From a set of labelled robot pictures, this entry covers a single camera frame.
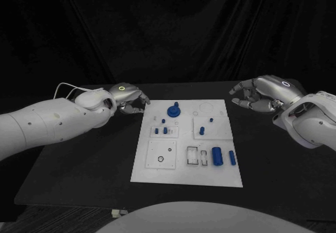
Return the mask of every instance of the white board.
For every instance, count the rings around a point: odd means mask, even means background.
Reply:
[[[180,115],[172,118],[167,108],[175,102],[179,102]],[[238,155],[235,154],[235,165],[231,165],[229,159],[229,151],[235,153],[235,145],[225,101],[152,100],[150,103],[144,109],[131,182],[242,187]],[[201,125],[205,127],[203,135],[199,134]],[[163,134],[163,127],[177,127],[177,137]],[[159,135],[154,133],[156,128],[160,129]],[[198,147],[196,152],[188,153],[188,147]],[[221,166],[214,165],[214,147],[221,147]],[[188,164],[188,155],[193,161],[198,159],[198,164]]]

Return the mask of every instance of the floor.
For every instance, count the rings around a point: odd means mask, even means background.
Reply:
[[[82,207],[28,206],[0,233],[95,233],[111,221],[111,210]],[[336,222],[290,220],[316,233],[335,233]]]

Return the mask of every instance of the dark background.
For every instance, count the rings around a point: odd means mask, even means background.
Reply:
[[[61,0],[2,3],[0,114],[56,85],[294,78],[335,94],[336,6],[326,0]],[[59,96],[71,88],[64,87]],[[42,148],[0,162],[0,221]]]

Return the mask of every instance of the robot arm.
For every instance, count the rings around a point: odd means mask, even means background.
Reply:
[[[278,114],[273,123],[291,138],[313,149],[322,145],[336,150],[336,96],[319,92],[303,95],[291,83],[273,75],[239,82],[229,94],[244,90],[245,100],[232,102],[261,113]]]
[[[143,109],[131,106],[137,98],[150,104],[141,90],[128,83],[120,83],[110,91],[102,88],[88,90],[74,102],[65,98],[46,100],[0,115],[0,160],[104,126],[117,108],[124,114],[143,113]]]

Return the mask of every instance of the table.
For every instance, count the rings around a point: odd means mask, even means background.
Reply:
[[[136,210],[172,201],[205,201],[283,218],[336,220],[336,152],[325,146],[304,148],[273,125],[270,115],[234,105],[228,92],[237,83],[139,88],[153,100],[225,99],[244,188],[131,183],[143,115],[118,113],[104,127],[45,147],[16,203]],[[108,90],[111,85],[84,87]]]

